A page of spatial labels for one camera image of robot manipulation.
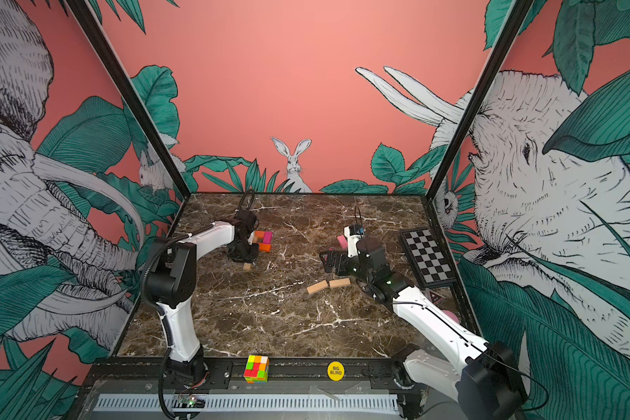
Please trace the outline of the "pink block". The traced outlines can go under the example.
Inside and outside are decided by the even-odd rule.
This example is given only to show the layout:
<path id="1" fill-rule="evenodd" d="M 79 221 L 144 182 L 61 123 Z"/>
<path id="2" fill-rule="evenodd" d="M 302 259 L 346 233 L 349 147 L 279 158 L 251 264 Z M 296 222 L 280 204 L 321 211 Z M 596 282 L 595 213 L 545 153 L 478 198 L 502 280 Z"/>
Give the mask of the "pink block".
<path id="1" fill-rule="evenodd" d="M 346 236 L 338 236 L 337 240 L 339 242 L 339 246 L 341 246 L 341 248 L 345 249 L 348 247 L 348 239 L 346 238 Z"/>

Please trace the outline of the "magenta block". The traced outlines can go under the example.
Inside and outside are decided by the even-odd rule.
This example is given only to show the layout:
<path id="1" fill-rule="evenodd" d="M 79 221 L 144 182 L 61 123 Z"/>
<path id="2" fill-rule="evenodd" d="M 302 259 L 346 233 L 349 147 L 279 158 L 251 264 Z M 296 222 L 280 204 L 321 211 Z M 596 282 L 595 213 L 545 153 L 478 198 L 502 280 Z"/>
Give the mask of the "magenta block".
<path id="1" fill-rule="evenodd" d="M 266 231 L 264 233 L 264 237 L 262 238 L 262 244 L 271 244 L 273 233 L 270 231 Z"/>

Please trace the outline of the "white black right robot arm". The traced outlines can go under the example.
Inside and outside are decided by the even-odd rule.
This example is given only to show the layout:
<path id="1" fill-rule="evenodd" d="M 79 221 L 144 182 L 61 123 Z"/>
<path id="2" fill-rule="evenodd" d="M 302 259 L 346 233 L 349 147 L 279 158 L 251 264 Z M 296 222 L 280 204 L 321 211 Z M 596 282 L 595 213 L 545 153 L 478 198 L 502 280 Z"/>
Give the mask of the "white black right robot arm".
<path id="1" fill-rule="evenodd" d="M 410 323 L 443 355 L 423 350 L 401 362 L 413 383 L 457 402 L 469 419 L 509 419 L 528 400 L 514 353 L 455 322 L 402 273 L 391 269 L 385 248 L 361 225 L 345 228 L 346 250 L 320 252 L 324 270 L 353 278 L 369 297 Z"/>

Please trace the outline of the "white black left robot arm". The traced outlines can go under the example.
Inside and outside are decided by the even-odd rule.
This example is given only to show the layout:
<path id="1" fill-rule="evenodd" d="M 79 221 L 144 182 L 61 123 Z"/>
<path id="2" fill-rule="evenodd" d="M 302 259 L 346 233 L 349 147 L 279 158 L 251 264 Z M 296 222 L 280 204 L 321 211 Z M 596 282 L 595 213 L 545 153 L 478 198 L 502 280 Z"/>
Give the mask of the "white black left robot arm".
<path id="1" fill-rule="evenodd" d="M 192 318 L 197 262 L 219 248 L 226 249 L 233 262 L 255 262 L 259 245 L 252 241 L 258 226 L 257 216 L 251 211 L 254 200 L 255 191 L 248 189 L 232 218 L 217 220 L 192 233 L 158 240 L 150 249 L 150 261 L 140 280 L 141 296 L 159 315 L 166 336 L 163 371 L 187 388 L 203 385 L 209 376 Z"/>

